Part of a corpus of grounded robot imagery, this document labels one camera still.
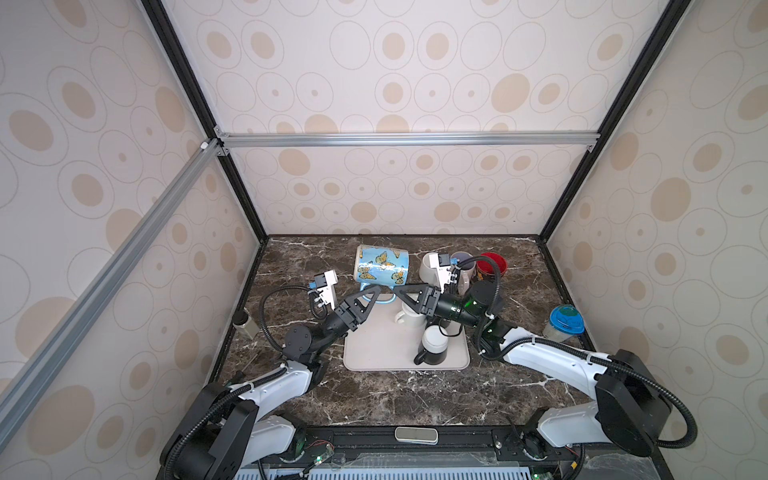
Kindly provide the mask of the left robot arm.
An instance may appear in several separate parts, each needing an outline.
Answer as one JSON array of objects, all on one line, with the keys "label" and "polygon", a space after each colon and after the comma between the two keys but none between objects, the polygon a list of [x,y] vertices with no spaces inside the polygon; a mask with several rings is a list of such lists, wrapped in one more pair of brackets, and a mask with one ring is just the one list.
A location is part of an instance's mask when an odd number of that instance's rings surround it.
[{"label": "left robot arm", "polygon": [[320,384],[328,369],[324,352],[368,319],[380,293],[380,286],[369,286],[344,298],[318,326],[289,329],[283,341],[272,343],[283,358],[273,371],[205,386],[163,447],[159,478],[232,479],[241,467],[272,455],[311,465],[332,457],[328,441],[308,439],[275,411]]}]

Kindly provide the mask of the plain white mug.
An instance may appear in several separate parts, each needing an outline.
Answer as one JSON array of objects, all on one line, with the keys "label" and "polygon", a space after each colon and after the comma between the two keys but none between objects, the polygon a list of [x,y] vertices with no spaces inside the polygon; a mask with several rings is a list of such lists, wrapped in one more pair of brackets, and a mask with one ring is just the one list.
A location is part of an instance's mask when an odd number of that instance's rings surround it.
[{"label": "plain white mug", "polygon": [[402,328],[423,329],[426,325],[426,316],[416,312],[405,302],[402,302],[400,310],[394,317],[394,322]]}]

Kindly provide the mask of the black skull mug red inside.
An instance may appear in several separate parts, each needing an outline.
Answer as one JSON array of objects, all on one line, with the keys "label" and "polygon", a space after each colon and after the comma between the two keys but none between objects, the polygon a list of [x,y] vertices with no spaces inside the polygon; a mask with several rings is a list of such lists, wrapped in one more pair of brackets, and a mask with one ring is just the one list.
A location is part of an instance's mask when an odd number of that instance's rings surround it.
[{"label": "black skull mug red inside", "polygon": [[484,252],[481,259],[476,261],[475,277],[479,281],[500,280],[507,271],[505,258],[494,252]]}]

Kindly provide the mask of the blue butterfly mug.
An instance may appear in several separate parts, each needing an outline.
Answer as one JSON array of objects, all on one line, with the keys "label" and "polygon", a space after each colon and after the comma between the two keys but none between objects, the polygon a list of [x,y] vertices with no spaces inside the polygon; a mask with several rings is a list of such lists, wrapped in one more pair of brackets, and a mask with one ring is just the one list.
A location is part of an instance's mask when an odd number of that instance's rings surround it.
[{"label": "blue butterfly mug", "polygon": [[355,254],[354,279],[365,285],[395,287],[405,285],[409,271],[409,252],[396,248],[359,245]]}]

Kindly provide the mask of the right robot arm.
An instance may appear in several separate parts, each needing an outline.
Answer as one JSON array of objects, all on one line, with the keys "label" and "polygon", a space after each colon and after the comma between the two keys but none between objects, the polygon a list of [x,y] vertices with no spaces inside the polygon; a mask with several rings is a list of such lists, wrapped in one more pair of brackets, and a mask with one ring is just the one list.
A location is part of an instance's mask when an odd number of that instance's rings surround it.
[{"label": "right robot arm", "polygon": [[471,328],[475,347],[487,360],[536,370],[589,397],[586,404],[532,415],[518,434],[529,458],[543,460],[551,450],[574,444],[612,444],[638,457],[660,447],[672,402],[633,353],[589,352],[537,336],[496,316],[488,301],[427,284],[402,286],[396,295],[429,319]]}]

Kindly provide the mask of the pink iridescent mug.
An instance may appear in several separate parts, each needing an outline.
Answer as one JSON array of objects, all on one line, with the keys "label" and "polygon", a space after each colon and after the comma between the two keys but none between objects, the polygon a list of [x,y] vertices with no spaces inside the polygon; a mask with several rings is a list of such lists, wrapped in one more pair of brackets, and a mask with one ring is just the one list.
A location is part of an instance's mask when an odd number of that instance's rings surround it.
[{"label": "pink iridescent mug", "polygon": [[454,261],[458,267],[456,289],[460,296],[465,295],[469,290],[475,274],[476,262],[471,261],[472,257],[472,254],[465,251],[458,251],[451,255],[451,260]]}]

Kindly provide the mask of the black and white mug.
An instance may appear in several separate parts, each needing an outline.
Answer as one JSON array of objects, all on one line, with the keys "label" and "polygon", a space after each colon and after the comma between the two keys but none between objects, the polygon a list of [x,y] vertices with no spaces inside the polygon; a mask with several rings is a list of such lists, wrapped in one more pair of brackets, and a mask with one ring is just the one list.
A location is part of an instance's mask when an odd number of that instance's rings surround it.
[{"label": "black and white mug", "polygon": [[442,328],[437,325],[428,326],[420,341],[420,346],[413,363],[419,365],[440,365],[447,357],[449,346],[449,337],[442,332]]}]

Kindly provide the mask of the black mug white rim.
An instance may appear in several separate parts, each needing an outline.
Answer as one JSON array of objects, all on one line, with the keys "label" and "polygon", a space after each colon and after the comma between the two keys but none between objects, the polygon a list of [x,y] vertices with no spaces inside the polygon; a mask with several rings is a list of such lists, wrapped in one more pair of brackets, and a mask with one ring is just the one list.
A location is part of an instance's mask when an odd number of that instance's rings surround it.
[{"label": "black mug white rim", "polygon": [[463,333],[464,326],[453,321],[440,321],[438,323],[439,333],[448,338],[458,337]]}]

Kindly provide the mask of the white ribbed mug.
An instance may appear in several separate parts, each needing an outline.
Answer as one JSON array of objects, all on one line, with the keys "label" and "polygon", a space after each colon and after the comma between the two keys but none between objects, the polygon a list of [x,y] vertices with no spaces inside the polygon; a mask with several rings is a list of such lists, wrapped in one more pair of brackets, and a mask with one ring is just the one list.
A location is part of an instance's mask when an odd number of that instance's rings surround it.
[{"label": "white ribbed mug", "polygon": [[437,252],[428,252],[421,259],[419,267],[419,278],[423,283],[437,286],[439,267],[439,254]]}]

